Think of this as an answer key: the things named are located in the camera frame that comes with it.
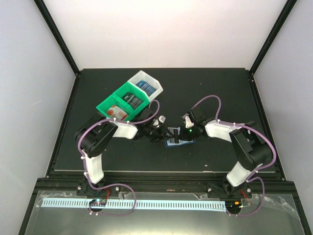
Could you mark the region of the green double card bin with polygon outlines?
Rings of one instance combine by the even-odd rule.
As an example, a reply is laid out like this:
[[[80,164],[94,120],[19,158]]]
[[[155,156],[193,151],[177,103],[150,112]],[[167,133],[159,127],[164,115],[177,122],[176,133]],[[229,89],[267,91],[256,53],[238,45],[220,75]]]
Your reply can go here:
[[[142,103],[136,109],[133,109],[131,105],[123,99],[126,93],[133,94],[134,96],[142,100]],[[128,117],[125,119],[125,121],[131,121],[149,104],[150,102],[143,91],[141,91],[136,86],[131,85],[129,82],[126,82],[117,90],[115,90],[111,95],[109,95],[99,105],[97,105],[96,109],[104,116],[110,118],[110,116],[106,114],[106,111],[112,105],[116,105],[128,114]]]

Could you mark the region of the blue leather card holder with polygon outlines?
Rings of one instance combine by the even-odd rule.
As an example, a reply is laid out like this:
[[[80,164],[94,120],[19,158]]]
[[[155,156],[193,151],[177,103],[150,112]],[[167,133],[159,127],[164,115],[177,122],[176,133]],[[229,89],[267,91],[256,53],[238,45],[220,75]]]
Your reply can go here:
[[[183,146],[183,145],[187,145],[187,144],[193,144],[195,143],[195,141],[182,141],[179,139],[169,139],[165,142],[165,146],[166,147],[177,147],[177,146]]]

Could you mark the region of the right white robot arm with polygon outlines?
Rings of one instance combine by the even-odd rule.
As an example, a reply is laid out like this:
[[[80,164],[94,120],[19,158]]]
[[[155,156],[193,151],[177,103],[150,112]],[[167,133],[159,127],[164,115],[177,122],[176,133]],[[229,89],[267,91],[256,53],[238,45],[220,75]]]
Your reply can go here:
[[[218,138],[232,144],[237,162],[227,173],[220,188],[227,197],[240,192],[240,186],[248,182],[259,169],[275,161],[275,150],[271,142],[258,131],[258,125],[206,119],[199,108],[191,109],[181,117],[179,139],[193,141],[198,137]]]

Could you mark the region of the white card bin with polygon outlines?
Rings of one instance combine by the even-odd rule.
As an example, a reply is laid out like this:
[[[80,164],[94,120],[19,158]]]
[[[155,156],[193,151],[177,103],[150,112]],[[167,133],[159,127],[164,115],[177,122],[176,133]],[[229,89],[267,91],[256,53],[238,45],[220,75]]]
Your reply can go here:
[[[160,82],[142,70],[132,76],[128,83],[142,91],[149,101],[154,100],[163,92]]]

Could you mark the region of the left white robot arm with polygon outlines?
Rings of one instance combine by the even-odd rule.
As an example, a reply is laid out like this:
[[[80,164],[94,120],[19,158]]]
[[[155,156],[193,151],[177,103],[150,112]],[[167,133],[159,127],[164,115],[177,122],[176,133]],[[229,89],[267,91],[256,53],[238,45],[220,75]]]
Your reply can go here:
[[[136,140],[148,137],[150,141],[164,141],[174,135],[164,124],[165,116],[158,116],[150,108],[144,109],[131,121],[108,118],[97,112],[75,134],[75,141],[89,180],[88,190],[100,195],[105,190],[102,153],[113,138]]]

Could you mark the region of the black vip credit card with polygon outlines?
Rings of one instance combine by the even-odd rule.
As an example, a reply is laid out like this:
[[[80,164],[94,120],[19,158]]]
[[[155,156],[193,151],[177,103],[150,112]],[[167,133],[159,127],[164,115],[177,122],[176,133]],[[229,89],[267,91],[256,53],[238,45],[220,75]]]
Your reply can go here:
[[[176,140],[179,139],[179,134],[180,134],[180,128],[179,127],[178,128],[169,127],[168,130],[172,134],[172,138],[174,138]]]

